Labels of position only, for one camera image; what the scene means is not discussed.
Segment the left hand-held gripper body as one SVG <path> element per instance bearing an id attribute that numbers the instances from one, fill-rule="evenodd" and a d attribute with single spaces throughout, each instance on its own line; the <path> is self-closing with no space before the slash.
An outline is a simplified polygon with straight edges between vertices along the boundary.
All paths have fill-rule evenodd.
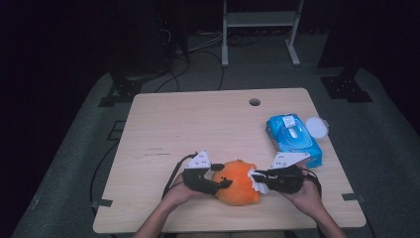
<path id="1" fill-rule="evenodd" d="M 192 190 L 207 194 L 215 194 L 220 188 L 219 184 L 205 176 L 211 171 L 211 164 L 206 151 L 201 151 L 196 154 L 185 165 L 182 173 L 184 183 Z"/>

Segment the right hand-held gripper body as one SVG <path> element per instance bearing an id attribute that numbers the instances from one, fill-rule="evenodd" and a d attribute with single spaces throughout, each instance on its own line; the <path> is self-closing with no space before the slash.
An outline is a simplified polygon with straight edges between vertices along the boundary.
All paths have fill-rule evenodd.
<path id="1" fill-rule="evenodd" d="M 279 192 L 293 194 L 303 186 L 304 174 L 298 167 L 310 158 L 309 153 L 278 152 L 265 172 L 266 185 Z"/>

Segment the white wet wipe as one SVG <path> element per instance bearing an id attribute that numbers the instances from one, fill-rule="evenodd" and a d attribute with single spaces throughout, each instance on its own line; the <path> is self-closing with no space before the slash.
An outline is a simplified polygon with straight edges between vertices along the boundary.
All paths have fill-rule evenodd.
<path id="1" fill-rule="evenodd" d="M 255 176 L 255 175 L 253 175 L 253 171 L 255 171 L 255 170 L 254 169 L 250 169 L 248 171 L 248 177 L 252 181 L 252 187 L 253 187 L 254 191 L 257 191 L 257 192 L 262 193 L 262 194 L 268 194 L 269 188 L 268 188 L 268 186 L 265 183 L 263 183 L 263 182 L 255 182 L 253 180 L 252 176 Z"/>

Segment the orange plush toy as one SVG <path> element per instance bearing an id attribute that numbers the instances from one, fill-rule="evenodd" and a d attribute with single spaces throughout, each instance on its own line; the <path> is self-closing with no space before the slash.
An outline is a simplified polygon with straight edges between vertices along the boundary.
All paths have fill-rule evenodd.
<path id="1" fill-rule="evenodd" d="M 242 160 L 227 162 L 221 171 L 215 172 L 212 180 L 222 182 L 230 180 L 232 184 L 228 188 L 220 188 L 216 197 L 225 204 L 244 206 L 258 203 L 260 194 L 254 190 L 253 181 L 249 177 L 249 171 L 257 166 Z"/>

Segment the blue wet wipes pack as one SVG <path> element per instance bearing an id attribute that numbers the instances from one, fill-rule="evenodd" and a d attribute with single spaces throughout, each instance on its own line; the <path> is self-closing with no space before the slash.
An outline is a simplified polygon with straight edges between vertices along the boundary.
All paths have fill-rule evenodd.
<path id="1" fill-rule="evenodd" d="M 308 168 L 323 164 L 323 152 L 306 126 L 296 114 L 277 115 L 266 122 L 266 132 L 279 152 L 309 153 Z"/>

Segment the person's left hand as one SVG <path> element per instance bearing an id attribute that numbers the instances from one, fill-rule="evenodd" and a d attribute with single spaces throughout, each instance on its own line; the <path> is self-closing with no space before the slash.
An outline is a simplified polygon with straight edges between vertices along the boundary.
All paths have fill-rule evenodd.
<path id="1" fill-rule="evenodd" d="M 202 192 L 190 189 L 183 181 L 182 174 L 179 174 L 162 201 L 170 208 L 176 208 L 179 205 L 189 201 L 192 197 L 202 195 Z"/>

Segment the person's right hand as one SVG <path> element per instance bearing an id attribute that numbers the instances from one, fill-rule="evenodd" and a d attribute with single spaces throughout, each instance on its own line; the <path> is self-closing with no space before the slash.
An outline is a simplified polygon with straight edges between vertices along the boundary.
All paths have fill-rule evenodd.
<path id="1" fill-rule="evenodd" d="M 308 175 L 307 167 L 303 164 L 298 164 L 297 166 L 305 175 L 302 188 L 293 194 L 282 192 L 281 195 L 288 199 L 299 211 L 315 219 L 324 210 L 321 196 L 317 185 L 310 178 L 306 177 Z"/>

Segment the white round lid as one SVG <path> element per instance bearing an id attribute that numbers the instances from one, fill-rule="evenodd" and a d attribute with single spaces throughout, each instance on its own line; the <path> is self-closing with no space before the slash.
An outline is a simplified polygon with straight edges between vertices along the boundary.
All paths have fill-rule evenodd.
<path id="1" fill-rule="evenodd" d="M 328 122 L 320 117 L 308 118 L 305 126 L 309 134 L 315 139 L 325 138 L 329 134 Z"/>

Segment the black tape strip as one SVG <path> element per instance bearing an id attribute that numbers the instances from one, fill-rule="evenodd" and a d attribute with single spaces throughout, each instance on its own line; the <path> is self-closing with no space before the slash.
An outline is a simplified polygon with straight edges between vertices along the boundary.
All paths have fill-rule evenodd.
<path id="1" fill-rule="evenodd" d="M 90 205 L 92 208 L 98 208 L 99 206 L 111 207 L 112 203 L 113 200 L 101 198 L 99 200 L 92 200 Z"/>
<path id="2" fill-rule="evenodd" d="M 343 193 L 342 198 L 344 201 L 356 200 L 357 202 L 361 202 L 361 203 L 366 202 L 366 199 L 363 195 L 359 195 L 356 193 Z"/>

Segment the black tape floor outline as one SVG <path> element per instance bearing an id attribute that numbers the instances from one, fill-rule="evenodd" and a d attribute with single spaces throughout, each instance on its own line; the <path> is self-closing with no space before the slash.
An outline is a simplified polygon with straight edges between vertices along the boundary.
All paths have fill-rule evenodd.
<path id="1" fill-rule="evenodd" d="M 111 131 L 107 136 L 108 141 L 120 141 L 124 132 L 126 122 L 122 120 L 117 120 L 114 122 Z"/>

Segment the black stand base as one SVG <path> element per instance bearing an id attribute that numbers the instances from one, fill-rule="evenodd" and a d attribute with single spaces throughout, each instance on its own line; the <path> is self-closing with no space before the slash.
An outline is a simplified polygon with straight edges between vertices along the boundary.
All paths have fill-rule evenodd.
<path id="1" fill-rule="evenodd" d="M 346 99 L 352 103 L 372 102 L 369 94 L 356 82 L 358 66 L 345 66 L 338 75 L 322 76 L 321 81 L 332 99 Z"/>
<path id="2" fill-rule="evenodd" d="M 116 103 L 132 102 L 134 97 L 141 92 L 143 84 L 158 79 L 165 71 L 156 73 L 123 73 L 110 72 L 112 84 L 107 94 L 100 100 L 99 107 L 112 107 Z"/>

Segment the white metal stand frame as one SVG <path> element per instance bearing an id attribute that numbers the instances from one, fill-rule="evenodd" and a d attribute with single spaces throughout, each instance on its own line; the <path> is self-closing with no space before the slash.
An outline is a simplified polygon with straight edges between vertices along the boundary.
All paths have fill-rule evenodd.
<path id="1" fill-rule="evenodd" d="M 266 28 L 290 27 L 291 33 L 285 45 L 294 66 L 301 66 L 300 59 L 294 47 L 303 5 L 305 0 L 299 0 L 295 11 L 283 12 L 229 12 L 228 0 L 223 0 L 221 64 L 229 65 L 228 30 L 233 28 Z"/>

